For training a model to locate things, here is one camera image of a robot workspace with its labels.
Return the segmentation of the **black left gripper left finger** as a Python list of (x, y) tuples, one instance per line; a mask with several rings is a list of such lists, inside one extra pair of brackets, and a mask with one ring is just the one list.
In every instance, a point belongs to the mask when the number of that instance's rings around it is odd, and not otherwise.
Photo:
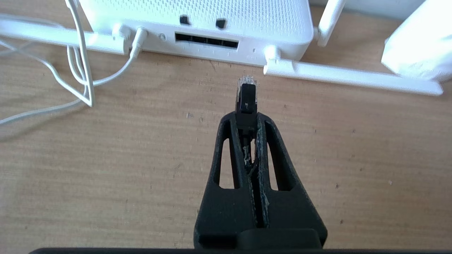
[[(260, 160), (251, 155), (257, 113), (232, 112), (219, 123), (213, 160), (194, 226), (196, 249), (235, 249), (237, 237), (260, 226)], [(229, 144), (233, 188), (220, 186), (222, 151)]]

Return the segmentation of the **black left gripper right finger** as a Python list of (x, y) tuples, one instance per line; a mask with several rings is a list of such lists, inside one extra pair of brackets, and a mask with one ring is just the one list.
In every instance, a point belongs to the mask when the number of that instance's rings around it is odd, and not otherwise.
[(270, 117), (257, 115), (251, 182), (259, 229), (292, 247), (323, 247), (328, 231), (295, 170)]

